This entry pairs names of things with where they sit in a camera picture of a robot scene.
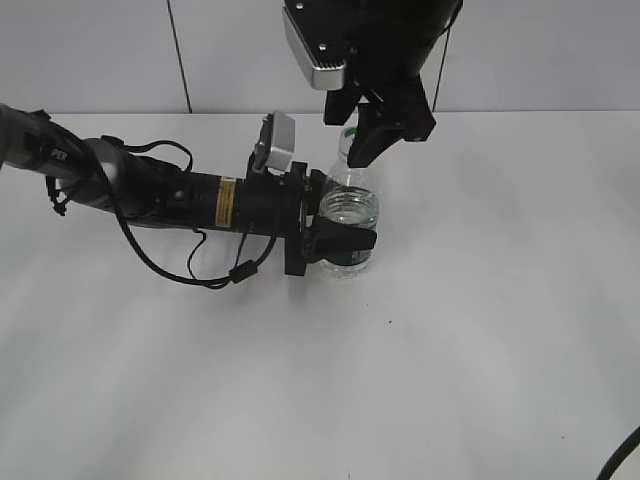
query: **table surface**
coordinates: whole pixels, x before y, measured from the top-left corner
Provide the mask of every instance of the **table surface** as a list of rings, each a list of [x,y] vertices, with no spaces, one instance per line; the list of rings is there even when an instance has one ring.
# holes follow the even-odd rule
[[[328,169],[338,130],[296,118],[296,159]],[[55,120],[242,176],[261,116]],[[346,281],[284,277],[279,243],[237,287],[171,284],[112,216],[59,218],[3,168],[0,477],[594,478],[640,424],[640,113],[438,120],[374,165],[380,241]],[[136,234],[183,274],[199,239]],[[212,234],[198,274],[237,242]]]

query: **black cylinder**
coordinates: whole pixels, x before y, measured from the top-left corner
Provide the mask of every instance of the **black cylinder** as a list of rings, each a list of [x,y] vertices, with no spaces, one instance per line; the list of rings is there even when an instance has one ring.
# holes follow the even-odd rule
[[[166,202],[159,211],[164,225],[224,230],[253,235],[273,234],[278,185],[239,178],[182,173],[167,182]],[[280,217],[286,216],[286,198]],[[284,228],[277,232],[284,235]]]

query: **plastic bottle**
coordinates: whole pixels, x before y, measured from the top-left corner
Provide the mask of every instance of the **plastic bottle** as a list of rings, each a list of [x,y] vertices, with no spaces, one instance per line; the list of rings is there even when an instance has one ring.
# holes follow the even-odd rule
[[[327,175],[320,202],[320,215],[336,223],[375,230],[380,205],[373,192],[366,168],[349,168],[347,158],[355,138],[356,128],[346,128],[340,134],[338,161]],[[372,251],[365,250],[333,255],[321,265],[338,278],[351,278],[364,270]]]

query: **robotic hand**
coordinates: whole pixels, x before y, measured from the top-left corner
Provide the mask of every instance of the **robotic hand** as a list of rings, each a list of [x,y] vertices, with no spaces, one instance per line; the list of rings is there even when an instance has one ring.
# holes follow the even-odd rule
[[[328,90],[325,123],[343,125],[356,106],[358,131],[349,155],[366,167],[400,139],[425,141],[435,126],[420,69],[437,38],[455,20],[462,0],[285,0],[287,38],[314,88]],[[362,97],[368,103],[360,103]],[[144,154],[159,145],[187,153],[189,166]],[[318,215],[326,176],[289,163],[295,123],[274,112],[264,119],[245,179],[193,173],[193,158],[168,140],[128,146],[103,136],[80,140],[44,112],[0,104],[0,168],[3,163],[46,176],[54,210],[70,201],[115,214],[127,241],[155,273],[178,283],[224,288],[257,273],[285,239],[285,273],[302,276],[307,265],[333,255],[371,250],[376,233]],[[66,198],[59,201],[60,195]],[[200,280],[174,275],[143,251],[130,225],[263,235],[270,241],[256,260],[225,277]]]
[[[298,64],[328,91],[325,123],[344,125],[358,107],[349,166],[368,167],[401,139],[427,140],[436,122],[420,70],[461,9],[462,0],[285,0]]]

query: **wire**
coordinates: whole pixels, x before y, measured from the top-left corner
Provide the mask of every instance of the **wire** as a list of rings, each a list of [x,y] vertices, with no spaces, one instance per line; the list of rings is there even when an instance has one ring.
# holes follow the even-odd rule
[[[278,239],[278,230],[280,229],[280,220],[281,220],[281,211],[280,211],[280,190],[278,190],[278,196],[276,197],[276,221],[275,226],[273,228],[273,232],[271,233],[271,238],[269,239],[269,243],[267,244],[267,248],[265,248],[264,253],[258,257],[256,260],[256,266],[259,267],[262,265],[271,252],[273,251],[273,247],[276,245],[276,241]]]
[[[64,217],[67,213],[67,205],[75,198],[78,193],[82,190],[85,184],[89,181],[89,177],[84,177],[73,185],[69,185],[65,188],[56,188],[56,179],[51,176],[45,177],[45,183],[47,185],[47,195],[49,196],[49,200],[53,204],[53,210],[60,216]],[[65,199],[63,201],[59,201],[58,197],[61,193],[65,194]]]
[[[242,249],[244,248],[244,242],[247,241],[247,237],[249,235],[246,233],[242,234],[242,239],[240,240],[240,246],[238,246],[238,254],[236,255],[236,263],[233,265],[233,268],[238,268],[240,264],[240,256],[242,255]]]
[[[458,15],[460,15],[460,12],[462,11],[463,4],[464,4],[464,0],[459,0],[458,1],[455,10],[451,14],[451,18],[449,19],[449,23],[444,28],[444,30],[442,31],[440,36],[444,35],[445,33],[448,33],[451,30],[451,27],[453,27],[453,25],[456,23],[456,20],[458,20]]]
[[[451,40],[451,30],[447,32],[447,37],[444,42],[444,52],[442,52],[442,62],[440,63],[440,72],[438,73],[438,85],[436,86],[436,93],[433,96],[433,111],[438,111],[438,99],[440,98],[440,87],[442,86],[442,76],[444,75],[445,64],[447,61],[447,53],[449,52],[449,40]]]
[[[611,458],[607,460],[600,475],[596,480],[609,480],[613,477],[613,474],[620,468],[620,465],[633,453],[633,451],[640,446],[640,427],[636,429],[629,437],[622,442],[622,445],[613,452]]]
[[[193,273],[193,268],[191,267],[191,263],[193,262],[193,257],[195,256],[196,252],[207,241],[207,234],[205,232],[203,232],[202,230],[200,230],[199,228],[194,228],[193,229],[193,233],[198,233],[198,234],[202,235],[202,240],[200,240],[200,242],[198,242],[198,244],[195,246],[195,248],[191,252],[191,255],[189,255],[189,258],[187,259],[187,270],[189,270],[189,275],[191,275],[191,278],[193,278],[194,280],[197,280],[195,274]]]
[[[174,142],[173,140],[158,140],[157,142],[147,143],[146,145],[125,145],[124,142],[120,146],[123,150],[126,150],[129,153],[147,153],[154,148],[160,147],[162,145],[167,145],[169,147],[174,147],[184,152],[189,157],[189,163],[183,170],[185,173],[191,172],[193,170],[193,154],[191,151],[185,147],[184,145],[179,144],[178,142]]]

